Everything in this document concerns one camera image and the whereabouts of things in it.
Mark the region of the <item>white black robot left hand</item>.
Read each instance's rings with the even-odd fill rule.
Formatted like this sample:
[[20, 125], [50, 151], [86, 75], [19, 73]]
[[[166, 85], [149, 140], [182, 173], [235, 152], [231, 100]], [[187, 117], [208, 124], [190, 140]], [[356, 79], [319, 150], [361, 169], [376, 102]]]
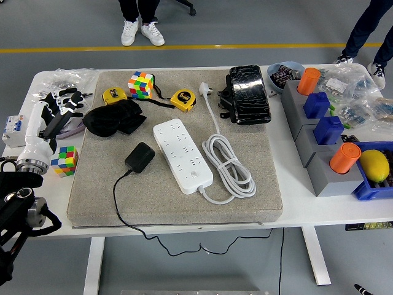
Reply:
[[73, 117], [82, 117], [83, 95], [76, 88], [49, 93], [34, 106], [29, 117], [25, 148], [17, 159], [17, 170], [43, 175], [56, 151], [56, 136]]

